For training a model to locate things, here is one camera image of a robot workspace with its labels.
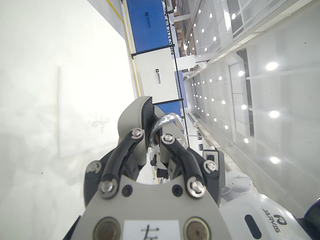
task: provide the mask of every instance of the white robot body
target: white robot body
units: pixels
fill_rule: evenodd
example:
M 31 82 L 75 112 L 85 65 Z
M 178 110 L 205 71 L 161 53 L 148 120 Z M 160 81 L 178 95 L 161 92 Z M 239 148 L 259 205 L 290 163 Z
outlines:
M 233 240 L 311 238 L 294 216 L 259 193 L 245 193 L 220 207 Z

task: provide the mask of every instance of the clear plastic tube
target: clear plastic tube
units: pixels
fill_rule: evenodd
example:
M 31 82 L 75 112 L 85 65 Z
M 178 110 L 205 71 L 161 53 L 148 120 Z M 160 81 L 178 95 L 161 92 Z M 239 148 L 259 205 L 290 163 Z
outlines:
M 160 152 L 159 146 L 155 142 L 156 133 L 159 131 L 159 129 L 170 122 L 175 122 L 177 127 L 184 132 L 183 122 L 181 117 L 176 113 L 167 113 L 163 116 L 161 116 L 158 121 L 155 123 L 153 129 L 151 130 L 150 134 L 150 145 L 153 147 L 157 152 Z

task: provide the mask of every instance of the white partition board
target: white partition board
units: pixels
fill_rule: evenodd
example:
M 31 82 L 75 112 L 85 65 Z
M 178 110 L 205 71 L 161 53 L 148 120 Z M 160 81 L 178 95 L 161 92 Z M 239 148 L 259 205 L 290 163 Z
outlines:
M 134 58 L 144 95 L 152 96 L 153 103 L 179 98 L 170 48 L 143 53 Z

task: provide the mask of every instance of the perforated blue board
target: perforated blue board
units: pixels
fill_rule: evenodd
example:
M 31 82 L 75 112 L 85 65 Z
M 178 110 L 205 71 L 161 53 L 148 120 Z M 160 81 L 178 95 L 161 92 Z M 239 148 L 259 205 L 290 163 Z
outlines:
M 127 0 L 136 52 L 169 45 L 162 0 Z
M 164 103 L 164 104 L 158 104 L 157 107 L 159 107 L 165 114 L 167 113 L 176 113 L 181 116 L 181 110 L 180 110 L 180 103 L 179 101 L 170 102 L 170 103 Z

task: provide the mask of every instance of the white label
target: white label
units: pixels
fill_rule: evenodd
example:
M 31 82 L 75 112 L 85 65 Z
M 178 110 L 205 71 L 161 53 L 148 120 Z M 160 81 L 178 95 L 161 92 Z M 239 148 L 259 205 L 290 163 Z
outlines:
M 178 220 L 125 220 L 123 240 L 180 239 Z

